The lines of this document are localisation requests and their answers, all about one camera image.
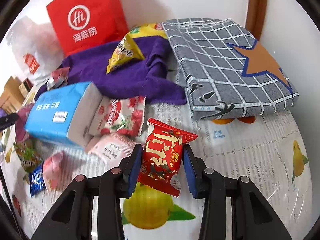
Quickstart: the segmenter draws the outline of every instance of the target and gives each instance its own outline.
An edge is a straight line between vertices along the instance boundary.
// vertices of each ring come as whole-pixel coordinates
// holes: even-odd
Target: yellow snack package
[[[161,36],[168,39],[161,23],[149,23],[138,27],[133,27],[129,32],[131,38],[147,37],[147,36]]]
[[[109,59],[107,74],[132,59],[144,60],[144,55],[129,34],[124,36]]]

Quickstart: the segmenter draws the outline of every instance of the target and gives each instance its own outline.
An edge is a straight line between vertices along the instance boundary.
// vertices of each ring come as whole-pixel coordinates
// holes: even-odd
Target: blue tissue box
[[[25,130],[40,140],[85,148],[102,95],[92,82],[43,93],[29,114]]]

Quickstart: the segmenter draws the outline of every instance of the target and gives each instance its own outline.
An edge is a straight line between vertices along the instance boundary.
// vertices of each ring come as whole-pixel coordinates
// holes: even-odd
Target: red shopping bag
[[[120,0],[53,0],[47,11],[66,56],[128,33]]]

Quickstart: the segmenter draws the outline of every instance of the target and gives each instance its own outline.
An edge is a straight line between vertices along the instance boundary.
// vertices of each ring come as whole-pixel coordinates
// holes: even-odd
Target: gray plaid towel
[[[196,120],[274,113],[299,94],[267,50],[231,19],[163,22]]]

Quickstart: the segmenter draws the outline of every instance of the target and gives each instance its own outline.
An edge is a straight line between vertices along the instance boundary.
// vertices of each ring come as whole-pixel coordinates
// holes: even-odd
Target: pink snack package
[[[69,69],[70,67],[63,67],[53,71],[47,82],[47,90],[66,86],[68,84]]]
[[[99,156],[108,165],[108,169],[111,169],[118,167],[123,158],[129,157],[135,145],[136,143],[126,136],[112,133],[102,136],[89,154]]]
[[[16,143],[25,142],[29,139],[29,134],[25,131],[24,126],[33,106],[34,104],[25,105],[17,112],[19,119],[15,122]]]
[[[47,191],[57,188],[61,180],[61,163],[65,152],[58,152],[45,160],[42,166],[44,184]]]

